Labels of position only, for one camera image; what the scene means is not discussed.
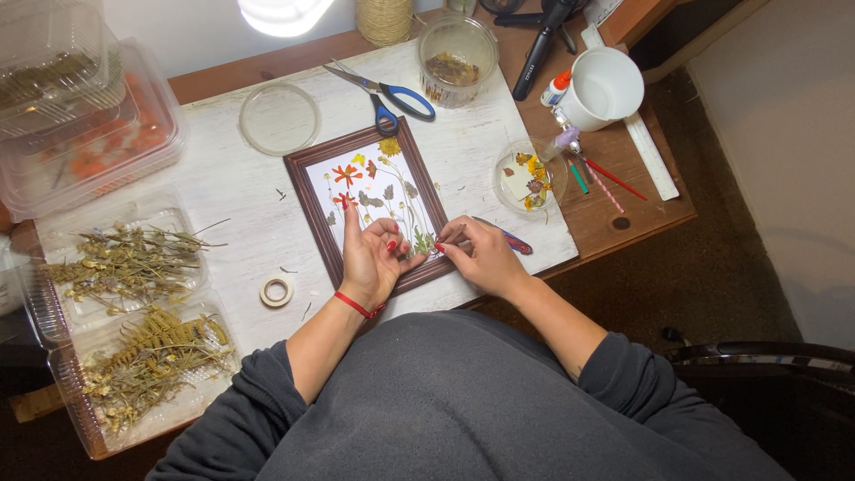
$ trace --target tripod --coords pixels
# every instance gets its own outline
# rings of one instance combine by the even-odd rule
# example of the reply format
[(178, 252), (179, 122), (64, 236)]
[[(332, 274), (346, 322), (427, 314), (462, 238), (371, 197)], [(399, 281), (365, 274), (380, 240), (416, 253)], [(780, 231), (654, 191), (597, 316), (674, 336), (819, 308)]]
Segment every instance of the tripod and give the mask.
[(528, 51), (520, 76), (516, 79), (516, 85), (510, 93), (514, 100), (521, 102), (528, 97), (528, 91), (531, 90), (534, 77), (543, 66), (543, 61), (549, 52), (549, 44), (555, 33), (560, 34), (567, 45), (567, 51), (573, 55), (576, 54), (576, 45), (564, 30), (563, 24), (587, 3), (588, 0), (540, 0), (542, 14), (499, 15), (492, 21), (493, 25), (498, 27), (541, 25), (540, 32), (534, 38), (531, 50)]

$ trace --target twine spool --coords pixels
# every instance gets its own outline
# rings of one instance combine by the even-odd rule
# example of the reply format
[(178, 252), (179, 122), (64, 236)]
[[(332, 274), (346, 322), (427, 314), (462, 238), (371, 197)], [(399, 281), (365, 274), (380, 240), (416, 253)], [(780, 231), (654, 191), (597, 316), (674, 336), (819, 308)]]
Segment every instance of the twine spool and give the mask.
[(410, 39), (413, 0), (357, 0), (357, 29), (375, 47)]

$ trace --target person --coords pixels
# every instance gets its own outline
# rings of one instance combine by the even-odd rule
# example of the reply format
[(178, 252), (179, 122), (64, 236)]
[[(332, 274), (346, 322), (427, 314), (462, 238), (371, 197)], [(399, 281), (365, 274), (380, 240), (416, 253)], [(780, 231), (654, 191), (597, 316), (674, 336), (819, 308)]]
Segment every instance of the person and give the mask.
[(791, 479), (665, 359), (530, 276), (501, 231), (464, 216), (440, 238), (461, 223), (462, 245), (437, 249), (545, 345), (463, 310), (367, 330), (360, 311), (425, 256), (399, 261), (398, 225), (361, 230), (345, 203), (341, 296), (246, 356), (146, 479)]

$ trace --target wooden picture frame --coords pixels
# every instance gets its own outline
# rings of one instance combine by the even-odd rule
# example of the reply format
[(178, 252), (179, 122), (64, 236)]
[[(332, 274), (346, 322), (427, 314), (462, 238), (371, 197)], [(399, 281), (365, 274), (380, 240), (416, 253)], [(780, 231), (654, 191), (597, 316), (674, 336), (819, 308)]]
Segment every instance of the wooden picture frame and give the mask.
[[(394, 137), (398, 140), (401, 154), (409, 168), (409, 174), (421, 196), (421, 204), (427, 213), (433, 232), (439, 235), (440, 230), (448, 223), (448, 217), (439, 200), (439, 195), (433, 187), (433, 182), (425, 168), (422, 155), (419, 153), (406, 119), (402, 116), (398, 117), (398, 125), (398, 133)], [(386, 136), (380, 134), (376, 127), (371, 126), (283, 157), (288, 175), (291, 177), (300, 205), (303, 207), (306, 220), (309, 221), (309, 227), (315, 237), (315, 243), (321, 251), (321, 257), (336, 289), (341, 286), (344, 278), (344, 260), (333, 232), (327, 225), (326, 209), (321, 206), (319, 201), (319, 198), (325, 197), (325, 194), (318, 193), (315, 190), (307, 168), (361, 147), (378, 143), (385, 138)], [(445, 256), (429, 258), (415, 269), (404, 273), (398, 279), (398, 283), (389, 297), (421, 286), (425, 282), (453, 270), (455, 270), (454, 264)]]

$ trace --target floor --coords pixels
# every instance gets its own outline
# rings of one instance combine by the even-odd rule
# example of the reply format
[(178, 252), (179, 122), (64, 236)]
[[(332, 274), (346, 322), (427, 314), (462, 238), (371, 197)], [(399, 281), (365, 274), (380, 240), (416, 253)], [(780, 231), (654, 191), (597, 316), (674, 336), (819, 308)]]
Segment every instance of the floor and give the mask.
[[(654, 86), (653, 103), (699, 217), (553, 277), (565, 299), (606, 329), (654, 351), (672, 326), (695, 343), (800, 341), (781, 286), (694, 86), (684, 71)], [(532, 328), (501, 301), (478, 311)], [(141, 479), (178, 432), (91, 461), (64, 410), (18, 425), (3, 403), (0, 466), (9, 479)]]

